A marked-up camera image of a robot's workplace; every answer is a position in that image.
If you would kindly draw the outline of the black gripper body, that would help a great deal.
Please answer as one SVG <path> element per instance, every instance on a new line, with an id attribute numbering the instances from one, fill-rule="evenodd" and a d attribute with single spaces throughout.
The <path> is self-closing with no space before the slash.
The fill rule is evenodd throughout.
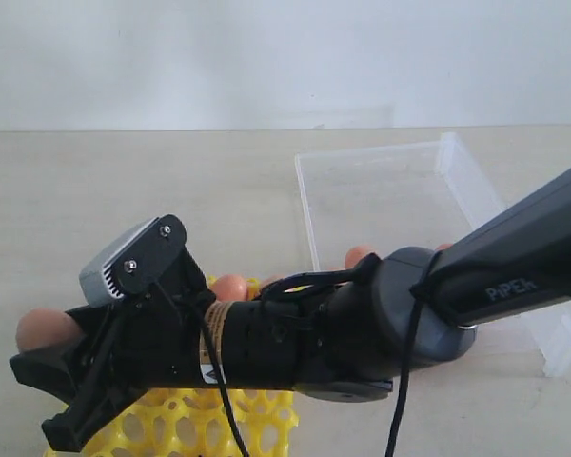
<path id="1" fill-rule="evenodd" d="M 309 290 L 230 301 L 180 249 L 131 275 L 135 290 L 121 299 L 69 312 L 84 333 L 70 378 L 131 395 L 161 387 L 386 395 L 393 376 L 376 347 L 368 282 L 354 272 L 336 279 L 316 274 Z"/>

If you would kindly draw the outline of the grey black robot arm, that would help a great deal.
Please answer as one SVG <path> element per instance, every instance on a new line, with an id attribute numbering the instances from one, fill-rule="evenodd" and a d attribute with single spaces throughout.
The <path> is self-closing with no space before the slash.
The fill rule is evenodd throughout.
<path id="1" fill-rule="evenodd" d="M 66 409 L 42 425 L 78 452 L 159 387 L 406 401 L 414 370 L 461 358 L 476 327 L 571 299 L 571 168 L 449 248 L 369 254 L 221 301 L 168 214 L 123 233 L 80 273 L 76 338 L 22 349 L 16 381 Z"/>

